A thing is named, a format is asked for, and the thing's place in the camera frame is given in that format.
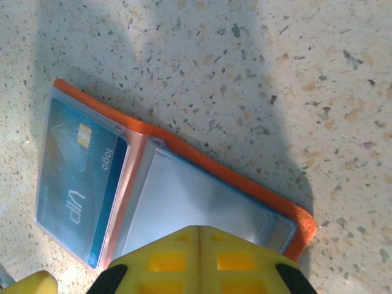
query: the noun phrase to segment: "orange trim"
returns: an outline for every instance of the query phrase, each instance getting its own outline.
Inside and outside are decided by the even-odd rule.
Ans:
[[[185,157],[195,165],[198,165],[202,169],[210,172],[244,193],[253,196],[260,202],[275,209],[283,215],[296,220],[298,223],[298,231],[284,253],[284,255],[288,258],[297,260],[302,251],[304,251],[310,240],[313,238],[316,231],[315,221],[313,217],[302,207],[299,207],[282,196],[275,194],[267,188],[252,182],[251,180],[235,173],[233,170],[212,160],[200,151],[197,151],[191,145],[187,144],[181,138],[177,137],[175,134],[161,127],[127,116],[124,113],[121,113],[120,111],[115,110],[114,108],[111,108],[87,95],[62,79],[57,79],[54,83],[54,87],[130,130],[165,140],[166,144],[173,152]]]

